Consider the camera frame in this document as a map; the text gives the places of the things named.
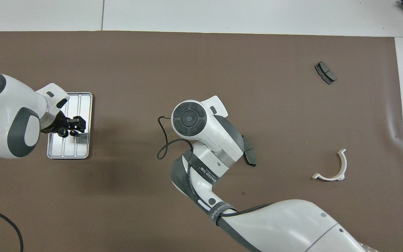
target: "brown table surface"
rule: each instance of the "brown table surface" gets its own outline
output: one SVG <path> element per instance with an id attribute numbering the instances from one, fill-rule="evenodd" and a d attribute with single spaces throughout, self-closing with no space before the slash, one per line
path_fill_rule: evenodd
<path id="1" fill-rule="evenodd" d="M 314 69 L 326 62 L 338 80 Z M 0 212 L 26 252 L 245 251 L 176 190 L 157 123 L 186 99 L 218 95 L 255 147 L 214 187 L 243 210 L 303 199 L 358 241 L 403 251 L 403 125 L 393 38 L 164 32 L 0 32 L 0 73 L 34 90 L 54 82 L 94 95 L 86 160 L 0 160 Z M 169 138 L 176 138 L 165 121 Z M 348 167 L 334 176 L 337 152 Z M 0 219 L 0 251 L 17 251 Z"/>

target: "black cable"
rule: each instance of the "black cable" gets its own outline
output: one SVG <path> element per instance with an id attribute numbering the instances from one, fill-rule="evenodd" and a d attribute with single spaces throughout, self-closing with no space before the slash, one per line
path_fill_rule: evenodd
<path id="1" fill-rule="evenodd" d="M 9 218 L 5 217 L 2 213 L 0 213 L 0 217 L 3 218 L 5 221 L 7 221 L 15 229 L 16 234 L 18 235 L 18 239 L 20 240 L 20 252 L 23 252 L 24 245 L 20 230 Z"/>
<path id="2" fill-rule="evenodd" d="M 166 144 L 158 151 L 158 153 L 156 154 L 156 157 L 157 157 L 158 159 L 160 159 L 160 160 L 163 159 L 163 158 L 167 155 L 167 153 L 168 153 L 168 147 L 169 147 L 169 145 L 173 144 L 174 142 L 178 142 L 178 141 L 184 141 L 184 142 L 186 142 L 187 144 L 189 144 L 189 150 L 190 150 L 190 151 L 193 151 L 194 148 L 193 148 L 193 146 L 192 146 L 192 143 L 189 142 L 189 140 L 187 140 L 187 139 L 179 138 L 179 139 L 175 139 L 175 140 L 172 140 L 172 141 L 168 142 L 168 134 L 166 133 L 166 130 L 164 129 L 163 124 L 161 124 L 161 121 L 160 121 L 162 118 L 170 119 L 170 117 L 166 117 L 166 116 L 160 116 L 160 117 L 158 117 L 158 124 L 160 125 L 161 129 L 163 130 L 164 138 L 166 139 Z M 161 153 L 164 149 L 166 149 L 166 151 L 164 152 L 163 156 L 160 156 L 160 153 Z"/>
<path id="3" fill-rule="evenodd" d="M 256 211 L 259 210 L 261 208 L 267 207 L 269 205 L 271 205 L 272 203 L 267 203 L 267 204 L 262 204 L 259 206 L 255 206 L 246 210 L 242 210 L 242 211 L 238 211 L 238 212 L 233 212 L 233 213 L 222 213 L 220 214 L 220 217 L 230 217 L 230 216 L 235 216 L 235 215 L 239 215 L 239 214 L 246 214 L 247 212 L 252 212 L 252 211 Z"/>

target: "silver tray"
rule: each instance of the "silver tray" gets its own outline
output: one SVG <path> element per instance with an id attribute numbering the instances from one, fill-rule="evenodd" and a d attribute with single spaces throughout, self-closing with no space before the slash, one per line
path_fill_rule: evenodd
<path id="1" fill-rule="evenodd" d="M 56 133 L 50 133 L 46 155 L 51 159 L 84 159 L 89 155 L 93 95 L 89 92 L 69 92 L 68 94 L 69 101 L 61 111 L 69 118 L 81 116 L 86 121 L 86 129 L 77 137 L 69 135 L 63 138 Z"/>

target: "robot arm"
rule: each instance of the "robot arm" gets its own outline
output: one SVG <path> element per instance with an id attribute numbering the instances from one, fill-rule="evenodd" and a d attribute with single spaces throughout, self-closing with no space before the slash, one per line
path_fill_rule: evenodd
<path id="1" fill-rule="evenodd" d="M 28 155 L 35 148 L 40 131 L 74 129 L 77 124 L 83 132 L 83 119 L 69 119 L 61 112 L 68 99 L 67 93 L 54 83 L 33 91 L 21 81 L 0 75 L 0 158 Z"/>
<path id="2" fill-rule="evenodd" d="M 197 140 L 171 169 L 174 186 L 233 239 L 253 252 L 365 252 L 336 220 L 315 204 L 292 199 L 238 212 L 212 191 L 243 155 L 243 139 L 225 118 L 217 96 L 186 100 L 172 112 L 172 127 Z"/>

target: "white plastic clip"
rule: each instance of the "white plastic clip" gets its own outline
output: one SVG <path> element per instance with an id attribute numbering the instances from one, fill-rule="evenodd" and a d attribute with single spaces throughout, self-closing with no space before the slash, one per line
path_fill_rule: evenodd
<path id="1" fill-rule="evenodd" d="M 332 181 L 332 180 L 343 180 L 344 179 L 344 173 L 346 172 L 346 167 L 347 167 L 347 161 L 346 161 L 346 157 L 344 156 L 344 152 L 346 151 L 346 149 L 341 149 L 338 154 L 340 156 L 340 159 L 342 161 L 342 167 L 340 169 L 340 172 L 331 178 L 327 178 L 327 177 L 323 177 L 322 175 L 320 175 L 319 173 L 315 173 L 312 178 L 317 179 L 323 179 L 323 180 L 327 180 L 327 181 Z"/>

